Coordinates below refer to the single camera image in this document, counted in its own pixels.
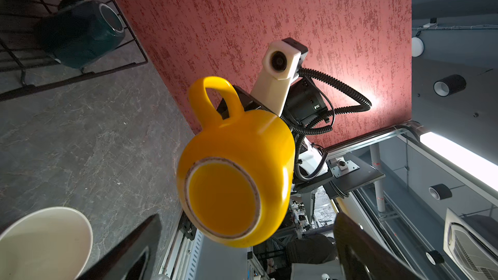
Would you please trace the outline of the black monitor on arm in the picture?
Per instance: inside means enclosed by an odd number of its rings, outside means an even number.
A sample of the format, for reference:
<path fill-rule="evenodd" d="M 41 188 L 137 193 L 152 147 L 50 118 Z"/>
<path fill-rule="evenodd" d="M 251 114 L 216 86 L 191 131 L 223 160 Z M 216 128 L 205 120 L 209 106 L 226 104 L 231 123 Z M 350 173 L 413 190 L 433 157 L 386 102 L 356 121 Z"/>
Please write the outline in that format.
<path fill-rule="evenodd" d="M 331 199 L 340 198 L 342 194 L 348 194 L 385 177 L 380 170 L 353 154 L 345 154 L 339 159 L 345 162 L 345 168 L 340 169 L 335 159 L 327 162 L 331 177 L 323 188 Z"/>

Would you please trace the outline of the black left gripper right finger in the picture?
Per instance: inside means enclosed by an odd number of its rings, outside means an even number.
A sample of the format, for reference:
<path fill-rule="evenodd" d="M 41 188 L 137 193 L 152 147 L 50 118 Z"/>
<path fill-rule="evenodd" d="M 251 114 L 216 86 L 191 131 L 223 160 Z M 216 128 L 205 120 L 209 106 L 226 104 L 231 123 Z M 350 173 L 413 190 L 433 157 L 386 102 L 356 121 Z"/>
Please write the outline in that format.
<path fill-rule="evenodd" d="M 345 279 L 422 278 L 376 242 L 346 214 L 337 215 L 333 232 Z"/>

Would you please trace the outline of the dark green white-inside mug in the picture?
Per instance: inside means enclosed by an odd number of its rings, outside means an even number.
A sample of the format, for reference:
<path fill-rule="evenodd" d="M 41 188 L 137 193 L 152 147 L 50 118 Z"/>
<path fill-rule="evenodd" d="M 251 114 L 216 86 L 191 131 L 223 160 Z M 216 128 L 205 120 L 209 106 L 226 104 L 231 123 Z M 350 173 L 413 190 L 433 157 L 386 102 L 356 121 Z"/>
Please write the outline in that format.
<path fill-rule="evenodd" d="M 81 69 L 116 49 L 124 40 L 119 16 L 100 1 L 62 0 L 58 11 L 38 21 L 34 37 L 56 62 Z"/>

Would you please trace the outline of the small cream mug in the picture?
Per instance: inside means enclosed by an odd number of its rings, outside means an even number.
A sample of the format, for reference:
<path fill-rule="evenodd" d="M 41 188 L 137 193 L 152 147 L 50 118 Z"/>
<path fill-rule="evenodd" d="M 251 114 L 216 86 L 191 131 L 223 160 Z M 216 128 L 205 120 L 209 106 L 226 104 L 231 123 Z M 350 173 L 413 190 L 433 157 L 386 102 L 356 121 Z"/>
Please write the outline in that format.
<path fill-rule="evenodd" d="M 1 233 L 1 279 L 76 279 L 92 246 L 92 226 L 80 211 L 41 209 Z"/>

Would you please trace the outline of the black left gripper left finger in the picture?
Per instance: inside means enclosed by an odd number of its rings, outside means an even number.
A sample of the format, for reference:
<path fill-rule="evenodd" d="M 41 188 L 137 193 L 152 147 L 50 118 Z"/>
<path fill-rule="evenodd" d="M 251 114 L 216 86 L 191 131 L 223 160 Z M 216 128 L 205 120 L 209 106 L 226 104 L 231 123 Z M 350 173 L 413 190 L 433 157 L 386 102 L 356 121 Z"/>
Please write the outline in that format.
<path fill-rule="evenodd" d="M 160 216 L 149 216 L 79 279 L 151 279 L 161 232 Z"/>

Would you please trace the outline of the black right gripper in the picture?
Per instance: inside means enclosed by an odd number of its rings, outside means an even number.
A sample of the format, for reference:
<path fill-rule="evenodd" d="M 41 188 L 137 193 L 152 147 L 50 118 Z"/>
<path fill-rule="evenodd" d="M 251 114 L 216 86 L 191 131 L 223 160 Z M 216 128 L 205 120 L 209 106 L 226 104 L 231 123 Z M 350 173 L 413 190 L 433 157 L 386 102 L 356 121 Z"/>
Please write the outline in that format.
<path fill-rule="evenodd" d="M 258 109 L 269 111 L 266 106 L 262 105 L 242 88 L 238 86 L 234 86 L 234 88 L 245 111 Z M 290 120 L 291 123 L 305 127 L 315 117 L 326 114 L 329 110 L 322 94 L 321 90 L 316 87 L 315 83 L 309 77 L 299 79 L 290 87 L 282 115 Z M 217 112 L 223 119 L 229 117 L 228 107 L 224 99 L 222 99 L 217 107 Z"/>

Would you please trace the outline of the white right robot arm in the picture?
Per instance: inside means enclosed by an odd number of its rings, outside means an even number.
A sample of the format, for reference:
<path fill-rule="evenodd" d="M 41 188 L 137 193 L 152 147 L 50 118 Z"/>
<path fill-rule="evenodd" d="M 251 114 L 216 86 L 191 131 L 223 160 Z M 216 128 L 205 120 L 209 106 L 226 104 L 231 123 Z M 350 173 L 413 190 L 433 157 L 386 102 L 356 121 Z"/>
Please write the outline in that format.
<path fill-rule="evenodd" d="M 234 86 L 234 88 L 240 98 L 241 104 L 243 105 L 245 111 L 269 111 L 269 109 L 264 104 L 260 103 L 244 89 L 238 86 Z M 229 117 L 228 106 L 224 99 L 219 103 L 217 112 L 221 114 L 223 119 L 227 119 Z M 302 142 L 302 149 L 299 153 L 299 171 L 302 173 L 302 175 L 308 176 L 308 174 L 311 174 L 318 167 L 321 159 L 322 151 L 320 149 L 316 149 L 307 139 L 304 139 L 304 141 Z M 331 176 L 331 173 L 329 172 L 329 167 L 326 162 L 324 162 L 324 164 L 320 168 L 320 171 L 312 180 L 301 180 L 296 176 L 296 174 L 294 174 L 293 194 L 311 192 L 317 187 L 320 187 L 319 183 L 323 180 L 327 182 L 326 178 L 329 176 Z"/>

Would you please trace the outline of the yellow mug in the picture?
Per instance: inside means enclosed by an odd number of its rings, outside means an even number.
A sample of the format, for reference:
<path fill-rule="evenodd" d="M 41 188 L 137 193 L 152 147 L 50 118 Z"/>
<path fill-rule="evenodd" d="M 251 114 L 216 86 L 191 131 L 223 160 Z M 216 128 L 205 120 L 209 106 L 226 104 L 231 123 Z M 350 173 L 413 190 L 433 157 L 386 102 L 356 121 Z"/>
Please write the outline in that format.
<path fill-rule="evenodd" d="M 189 88 L 202 130 L 185 147 L 176 186 L 185 214 L 209 239 L 235 248 L 280 227 L 293 182 L 295 143 L 274 113 L 245 111 L 235 88 L 208 76 Z"/>

